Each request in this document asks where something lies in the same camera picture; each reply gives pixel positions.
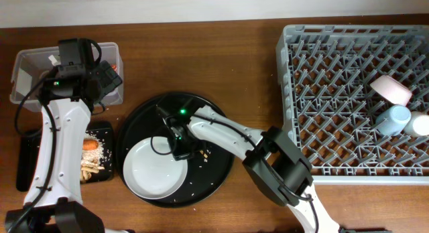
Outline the white cup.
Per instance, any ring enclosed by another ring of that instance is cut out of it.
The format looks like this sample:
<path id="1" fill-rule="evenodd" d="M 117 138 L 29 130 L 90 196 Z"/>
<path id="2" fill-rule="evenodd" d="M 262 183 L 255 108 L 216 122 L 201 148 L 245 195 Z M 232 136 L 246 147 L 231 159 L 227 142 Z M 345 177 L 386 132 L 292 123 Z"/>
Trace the white cup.
<path id="1" fill-rule="evenodd" d="M 428 136 L 429 116 L 423 112 L 411 112 L 411 119 L 404 127 L 404 133 L 413 137 Z"/>

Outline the light blue cup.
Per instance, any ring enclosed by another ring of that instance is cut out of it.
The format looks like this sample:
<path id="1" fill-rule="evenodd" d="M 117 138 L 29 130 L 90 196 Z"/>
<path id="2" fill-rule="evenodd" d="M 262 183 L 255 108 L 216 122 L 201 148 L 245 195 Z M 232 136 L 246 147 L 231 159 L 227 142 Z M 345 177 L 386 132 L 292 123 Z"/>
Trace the light blue cup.
<path id="1" fill-rule="evenodd" d="M 411 116 L 407 107 L 393 105 L 376 118 L 377 130 L 385 136 L 396 136 L 403 131 Z"/>

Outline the pink bowl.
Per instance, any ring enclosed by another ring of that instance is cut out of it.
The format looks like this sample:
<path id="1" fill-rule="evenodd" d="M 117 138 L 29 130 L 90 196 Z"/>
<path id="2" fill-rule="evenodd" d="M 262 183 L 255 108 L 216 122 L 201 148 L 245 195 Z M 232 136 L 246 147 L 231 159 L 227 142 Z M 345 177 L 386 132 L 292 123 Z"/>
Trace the pink bowl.
<path id="1" fill-rule="evenodd" d="M 412 92 L 407 87 L 387 75 L 374 80 L 370 87 L 392 104 L 406 106 L 412 97 Z"/>

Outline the wooden chopstick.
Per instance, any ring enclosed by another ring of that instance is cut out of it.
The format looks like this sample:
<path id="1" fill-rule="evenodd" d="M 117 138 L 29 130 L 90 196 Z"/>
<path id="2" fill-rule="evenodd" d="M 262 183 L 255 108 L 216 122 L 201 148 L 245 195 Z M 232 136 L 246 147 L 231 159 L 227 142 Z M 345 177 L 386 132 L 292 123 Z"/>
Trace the wooden chopstick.
<path id="1" fill-rule="evenodd" d="M 200 151 L 200 154 L 201 154 L 205 159 L 207 159 L 207 158 L 208 158 L 208 155 L 207 155 L 204 151 Z"/>

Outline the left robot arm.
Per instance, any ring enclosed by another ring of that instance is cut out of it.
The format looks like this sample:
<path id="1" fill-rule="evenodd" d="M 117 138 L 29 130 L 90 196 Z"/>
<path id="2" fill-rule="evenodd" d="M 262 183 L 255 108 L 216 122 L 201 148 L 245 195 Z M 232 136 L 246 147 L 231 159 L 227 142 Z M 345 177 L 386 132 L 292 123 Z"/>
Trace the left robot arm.
<path id="1" fill-rule="evenodd" d="M 23 207 L 6 213 L 7 232 L 108 232 L 84 207 L 80 164 L 86 128 L 94 106 L 122 79 L 94 56 L 97 42 L 86 38 L 58 42 L 60 64 L 29 91 L 42 106 L 42 136 L 36 170 Z"/>

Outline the grey plate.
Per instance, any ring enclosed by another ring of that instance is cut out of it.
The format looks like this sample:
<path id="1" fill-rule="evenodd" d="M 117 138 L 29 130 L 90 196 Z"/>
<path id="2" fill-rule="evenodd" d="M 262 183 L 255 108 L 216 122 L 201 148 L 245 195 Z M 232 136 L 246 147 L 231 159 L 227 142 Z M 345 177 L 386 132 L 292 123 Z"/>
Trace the grey plate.
<path id="1" fill-rule="evenodd" d="M 177 161 L 165 137 L 146 138 L 134 145 L 123 163 L 127 187 L 146 200 L 160 200 L 177 191 L 188 172 L 186 160 Z"/>

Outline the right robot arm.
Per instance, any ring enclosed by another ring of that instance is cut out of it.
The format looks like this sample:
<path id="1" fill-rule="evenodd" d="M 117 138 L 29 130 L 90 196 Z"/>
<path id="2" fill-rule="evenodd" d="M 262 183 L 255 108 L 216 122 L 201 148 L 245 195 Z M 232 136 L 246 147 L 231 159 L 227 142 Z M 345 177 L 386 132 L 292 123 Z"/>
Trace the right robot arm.
<path id="1" fill-rule="evenodd" d="M 155 105 L 168 131 L 170 154 L 188 160 L 212 143 L 242 161 L 258 190 L 279 206 L 288 207 L 305 232 L 340 232 L 317 196 L 312 165 L 288 134 L 277 127 L 252 129 L 192 100 L 174 102 L 170 95 Z"/>

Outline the orange carrot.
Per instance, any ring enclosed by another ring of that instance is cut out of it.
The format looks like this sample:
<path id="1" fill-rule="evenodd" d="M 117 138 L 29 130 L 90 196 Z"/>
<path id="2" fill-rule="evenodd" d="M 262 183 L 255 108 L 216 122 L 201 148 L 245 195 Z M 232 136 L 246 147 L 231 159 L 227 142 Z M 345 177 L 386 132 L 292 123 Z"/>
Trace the orange carrot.
<path id="1" fill-rule="evenodd" d="M 99 147 L 99 142 L 97 140 L 94 139 L 85 139 L 83 141 L 83 146 L 82 149 L 84 151 L 93 151 L 98 149 Z"/>

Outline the white tissue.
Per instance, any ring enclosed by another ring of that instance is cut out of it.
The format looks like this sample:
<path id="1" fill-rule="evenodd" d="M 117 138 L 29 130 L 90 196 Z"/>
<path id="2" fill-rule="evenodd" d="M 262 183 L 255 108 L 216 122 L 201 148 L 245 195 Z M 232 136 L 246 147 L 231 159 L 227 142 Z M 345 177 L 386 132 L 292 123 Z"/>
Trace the white tissue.
<path id="1" fill-rule="evenodd" d="M 48 56 L 48 59 L 53 66 L 60 66 L 61 65 L 60 56 L 50 55 L 50 56 Z"/>

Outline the rice and peanut shells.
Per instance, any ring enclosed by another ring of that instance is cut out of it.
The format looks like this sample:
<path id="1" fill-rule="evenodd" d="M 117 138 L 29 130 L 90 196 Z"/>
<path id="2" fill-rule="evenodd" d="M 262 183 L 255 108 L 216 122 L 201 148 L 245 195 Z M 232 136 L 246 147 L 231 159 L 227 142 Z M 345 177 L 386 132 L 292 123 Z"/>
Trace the rice and peanut shells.
<path id="1" fill-rule="evenodd" d="M 85 139 L 97 140 L 99 147 L 93 151 L 82 150 L 80 183 L 96 183 L 110 180 L 113 176 L 112 152 L 105 140 L 90 133 L 85 133 Z"/>

